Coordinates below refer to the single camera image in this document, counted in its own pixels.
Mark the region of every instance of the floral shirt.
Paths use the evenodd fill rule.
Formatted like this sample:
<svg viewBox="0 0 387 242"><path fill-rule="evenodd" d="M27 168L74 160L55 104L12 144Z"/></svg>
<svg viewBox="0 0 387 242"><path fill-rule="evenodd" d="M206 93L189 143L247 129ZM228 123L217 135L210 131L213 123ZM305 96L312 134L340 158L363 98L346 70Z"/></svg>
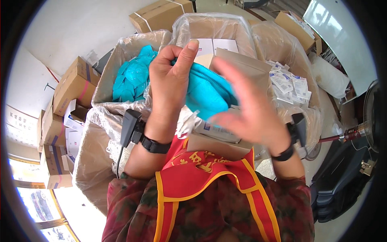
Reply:
<svg viewBox="0 0 387 242"><path fill-rule="evenodd" d="M281 241L313 241L311 197L305 177L273 181L256 175L275 212ZM123 173L121 179L113 179L102 241L153 241L157 194L155 178L137 180ZM239 241L263 241L246 196L221 176L198 196L179 203L170 241L215 241L227 228Z"/></svg>

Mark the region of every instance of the person's left hand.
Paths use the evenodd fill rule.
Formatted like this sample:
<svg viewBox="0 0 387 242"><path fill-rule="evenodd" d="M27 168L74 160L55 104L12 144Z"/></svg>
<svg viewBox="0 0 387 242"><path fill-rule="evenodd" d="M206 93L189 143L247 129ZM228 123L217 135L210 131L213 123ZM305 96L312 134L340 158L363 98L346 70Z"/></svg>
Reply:
<svg viewBox="0 0 387 242"><path fill-rule="evenodd" d="M184 48L168 45L149 66L152 88L152 112L177 111L184 106L188 75L199 49L199 41L191 40ZM176 64L171 61L177 57Z"/></svg>

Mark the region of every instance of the forearm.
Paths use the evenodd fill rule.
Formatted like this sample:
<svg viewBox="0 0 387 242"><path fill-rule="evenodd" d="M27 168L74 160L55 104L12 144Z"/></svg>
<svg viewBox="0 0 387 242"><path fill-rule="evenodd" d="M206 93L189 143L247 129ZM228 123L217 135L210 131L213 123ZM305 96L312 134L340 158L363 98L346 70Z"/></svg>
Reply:
<svg viewBox="0 0 387 242"><path fill-rule="evenodd" d="M269 151L272 156L280 156L291 143L290 135L288 133L281 134L273 143L269 146ZM297 151L294 151L291 158L286 161L276 161L272 159L273 168L276 176L281 179L289 180L300 178L305 175L304 166L298 156Z"/></svg>
<svg viewBox="0 0 387 242"><path fill-rule="evenodd" d="M154 109L145 125L144 135L160 144L172 141L180 110ZM124 172L137 179L150 179L165 164L166 154L154 154L147 151L141 143L135 145L130 153Z"/></svg>

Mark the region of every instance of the white strap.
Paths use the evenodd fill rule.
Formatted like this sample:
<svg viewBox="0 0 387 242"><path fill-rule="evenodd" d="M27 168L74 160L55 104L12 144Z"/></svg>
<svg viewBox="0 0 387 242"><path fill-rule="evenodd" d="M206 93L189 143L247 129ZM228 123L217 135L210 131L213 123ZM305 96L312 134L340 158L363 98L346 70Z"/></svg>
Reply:
<svg viewBox="0 0 387 242"><path fill-rule="evenodd" d="M171 3L176 3L178 5L180 5L182 7L182 10L183 10L183 14L185 14L185 11L184 11L184 8L183 8L183 5L181 3L177 3L177 2L174 2L174 1L171 1L171 0L166 0L168 2L171 2Z"/></svg>
<svg viewBox="0 0 387 242"><path fill-rule="evenodd" d="M142 19L145 21L146 25L148 25L149 31L152 32L152 29L151 29L151 27L149 26L148 21L147 21L145 18L141 17L138 13L136 13L136 12L134 12L134 13L135 13L137 16L139 16L140 18L142 18Z"/></svg>

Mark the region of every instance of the window frame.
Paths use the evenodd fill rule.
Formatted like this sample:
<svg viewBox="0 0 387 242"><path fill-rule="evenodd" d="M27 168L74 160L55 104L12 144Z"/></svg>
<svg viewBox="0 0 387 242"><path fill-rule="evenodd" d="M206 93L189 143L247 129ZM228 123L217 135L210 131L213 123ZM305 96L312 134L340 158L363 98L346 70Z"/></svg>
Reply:
<svg viewBox="0 0 387 242"><path fill-rule="evenodd" d="M11 155L11 154L8 154L8 158L12 159L12 160L15 160L15 161L28 163L28 164L40 165L40 162L38 162L38 161L34 161L34 160L30 160L30 159L25 159L23 157L14 156L14 155ZM15 184L15 187L20 187L20 188L46 189L46 186L45 186L45 184L43 182L26 182L26 181L20 181L20 180L14 179L14 184ZM76 242L80 242L80 240L78 239L77 235L74 233L73 229L71 228L70 224L68 223L65 215L63 214L62 209L60 209L60 206L59 206L57 197L55 196L54 190L53 189L49 189L49 191L50 191L51 197L52 197L52 199L54 201L55 207L58 210L60 218L59 219L55 219L55 220L50 220L50 221L35 222L36 227L39 230L42 230L42 229L54 228L54 227L58 227L58 226L61 226L61 225L65 225L67 227L69 233L75 239L75 241Z"/></svg>

